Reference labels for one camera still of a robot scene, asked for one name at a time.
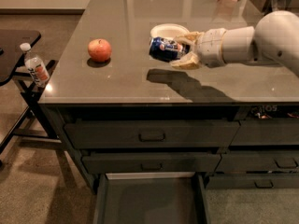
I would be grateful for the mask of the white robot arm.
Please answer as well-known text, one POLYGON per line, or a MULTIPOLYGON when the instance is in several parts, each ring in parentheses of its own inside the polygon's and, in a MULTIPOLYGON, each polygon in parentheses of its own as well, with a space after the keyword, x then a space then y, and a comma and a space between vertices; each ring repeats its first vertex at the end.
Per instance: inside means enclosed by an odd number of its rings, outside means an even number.
POLYGON ((190 51, 170 64, 177 69, 209 68, 231 63, 248 66, 280 64, 299 71, 299 16, 279 10, 264 16, 255 26, 190 32, 175 41, 190 51))

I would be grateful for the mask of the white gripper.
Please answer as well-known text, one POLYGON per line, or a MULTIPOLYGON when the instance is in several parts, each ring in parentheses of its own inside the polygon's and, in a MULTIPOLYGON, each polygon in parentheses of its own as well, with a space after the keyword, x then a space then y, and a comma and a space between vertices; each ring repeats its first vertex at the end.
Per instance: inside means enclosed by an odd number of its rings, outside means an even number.
POLYGON ((199 58, 195 53, 190 52, 179 60, 172 61, 171 66, 183 70, 198 69, 201 64, 210 68, 225 66, 225 61, 222 58, 222 41, 225 33, 224 28, 219 28, 176 36, 174 40, 179 44, 196 46, 199 58))

